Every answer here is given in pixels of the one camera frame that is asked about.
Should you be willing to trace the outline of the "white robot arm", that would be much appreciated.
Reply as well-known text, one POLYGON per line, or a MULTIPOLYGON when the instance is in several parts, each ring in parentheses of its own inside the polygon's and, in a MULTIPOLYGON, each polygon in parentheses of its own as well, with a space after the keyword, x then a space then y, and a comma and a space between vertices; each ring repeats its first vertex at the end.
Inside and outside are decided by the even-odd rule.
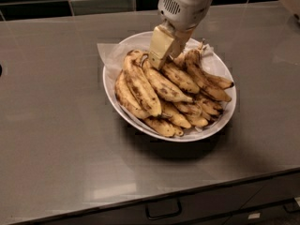
POLYGON ((176 58, 184 49, 213 0, 158 0, 162 23, 154 28, 149 61, 160 70, 168 57, 176 58))

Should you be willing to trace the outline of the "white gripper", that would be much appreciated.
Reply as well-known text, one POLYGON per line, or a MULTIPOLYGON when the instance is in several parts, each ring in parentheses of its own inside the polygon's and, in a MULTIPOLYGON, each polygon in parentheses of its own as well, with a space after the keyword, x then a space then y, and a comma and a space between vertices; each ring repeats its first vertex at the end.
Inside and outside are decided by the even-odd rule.
POLYGON ((168 54, 176 58, 185 49, 194 27, 205 17, 213 0, 158 0, 158 10, 164 20, 151 36, 149 61, 160 70, 168 54))

